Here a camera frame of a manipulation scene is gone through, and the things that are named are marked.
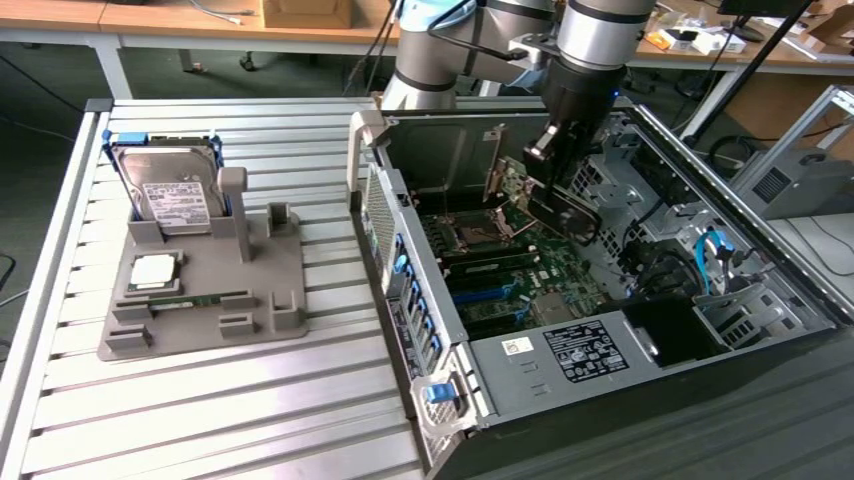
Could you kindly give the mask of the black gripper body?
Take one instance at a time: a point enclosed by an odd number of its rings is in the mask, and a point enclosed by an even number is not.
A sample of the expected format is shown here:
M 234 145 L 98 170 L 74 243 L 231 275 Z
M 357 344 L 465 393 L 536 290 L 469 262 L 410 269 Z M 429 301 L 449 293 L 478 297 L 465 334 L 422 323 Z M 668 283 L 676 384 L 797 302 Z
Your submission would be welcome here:
M 549 110 L 549 125 L 557 128 L 550 147 L 553 187 L 576 172 L 593 145 L 612 111 L 628 67 L 598 70 L 572 62 L 552 62 L 542 88 L 542 100 Z

